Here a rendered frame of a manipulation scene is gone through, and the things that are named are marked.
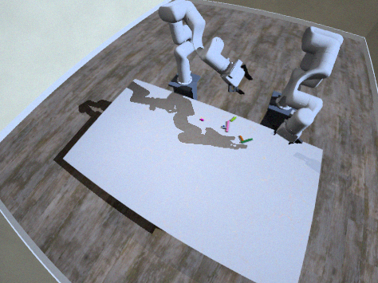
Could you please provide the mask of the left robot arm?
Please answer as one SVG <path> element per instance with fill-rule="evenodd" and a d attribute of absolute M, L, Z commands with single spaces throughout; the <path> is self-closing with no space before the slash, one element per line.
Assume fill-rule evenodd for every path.
<path fill-rule="evenodd" d="M 322 100 L 300 92 L 301 85 L 315 88 L 323 79 L 329 77 L 342 42 L 343 37 L 337 33 L 313 26 L 305 30 L 301 48 L 306 54 L 300 68 L 294 69 L 291 73 L 281 97 L 276 99 L 276 105 L 283 110 L 297 109 L 289 114 L 290 119 L 284 120 L 285 129 L 289 134 L 297 135 L 302 132 L 321 110 Z"/>

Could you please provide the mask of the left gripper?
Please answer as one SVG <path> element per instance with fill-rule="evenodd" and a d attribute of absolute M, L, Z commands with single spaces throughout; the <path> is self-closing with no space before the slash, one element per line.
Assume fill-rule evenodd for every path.
<path fill-rule="evenodd" d="M 299 137 L 301 133 L 297 135 L 291 135 L 289 134 L 285 129 L 285 122 L 283 122 L 280 126 L 280 124 L 273 123 L 273 129 L 274 129 L 274 135 L 277 133 L 279 136 L 284 138 L 285 140 L 289 141 L 288 145 L 292 143 L 303 143 L 301 138 Z M 280 127 L 279 127 L 280 126 Z"/>

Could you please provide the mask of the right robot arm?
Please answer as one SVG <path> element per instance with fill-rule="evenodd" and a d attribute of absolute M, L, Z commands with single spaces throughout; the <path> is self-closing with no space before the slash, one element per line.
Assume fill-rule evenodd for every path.
<path fill-rule="evenodd" d="M 219 74 L 228 73 L 230 79 L 235 77 L 242 62 L 238 59 L 230 63 L 229 58 L 226 59 L 220 54 L 223 41 L 219 37 L 212 38 L 203 48 L 202 35 L 205 21 L 190 1 L 175 0 L 164 4 L 159 7 L 159 16 L 163 21 L 168 22 L 173 42 L 178 45 L 174 49 L 174 55 L 179 75 L 177 82 L 180 85 L 188 85 L 192 82 L 187 56 L 194 51 Z M 187 24 L 183 26 L 182 20 Z"/>

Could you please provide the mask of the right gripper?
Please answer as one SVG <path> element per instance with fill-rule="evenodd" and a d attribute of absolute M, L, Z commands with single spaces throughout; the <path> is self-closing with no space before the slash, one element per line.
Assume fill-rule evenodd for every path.
<path fill-rule="evenodd" d="M 242 69 L 244 68 L 244 70 Z M 253 80 L 253 78 L 249 75 L 246 65 L 240 66 L 238 72 L 236 73 L 235 77 L 233 79 L 230 79 L 227 76 L 228 73 L 224 73 L 220 75 L 220 77 L 228 84 L 228 92 L 238 92 L 240 95 L 245 94 L 241 89 L 238 89 L 238 84 L 240 83 L 241 79 L 245 75 L 245 77 L 250 81 Z M 232 85 L 232 86 L 231 86 Z M 232 90 L 231 87 L 234 87 Z"/>

